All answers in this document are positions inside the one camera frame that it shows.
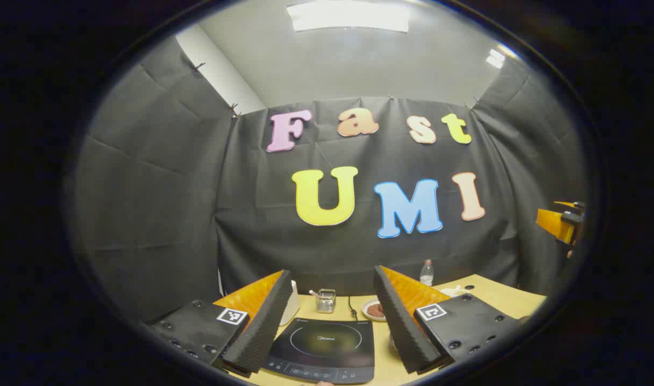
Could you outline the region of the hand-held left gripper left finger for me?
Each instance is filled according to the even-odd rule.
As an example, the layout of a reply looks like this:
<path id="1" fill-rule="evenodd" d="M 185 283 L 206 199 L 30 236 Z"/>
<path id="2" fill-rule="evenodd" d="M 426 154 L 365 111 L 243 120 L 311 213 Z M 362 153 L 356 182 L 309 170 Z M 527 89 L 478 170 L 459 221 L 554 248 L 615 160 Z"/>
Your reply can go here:
<path id="1" fill-rule="evenodd" d="M 146 325 L 202 366 L 245 378 L 263 366 L 293 293 L 280 270 L 214 302 L 192 300 Z"/>

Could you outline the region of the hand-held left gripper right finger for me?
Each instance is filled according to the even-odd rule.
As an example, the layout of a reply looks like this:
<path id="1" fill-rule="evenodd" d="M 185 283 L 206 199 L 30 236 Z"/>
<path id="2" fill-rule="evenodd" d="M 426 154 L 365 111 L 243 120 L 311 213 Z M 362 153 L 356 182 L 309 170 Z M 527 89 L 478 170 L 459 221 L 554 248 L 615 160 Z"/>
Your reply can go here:
<path id="1" fill-rule="evenodd" d="M 448 296 L 405 274 L 376 266 L 373 285 L 407 372 L 424 374 L 474 357 L 526 322 L 476 295 Z"/>

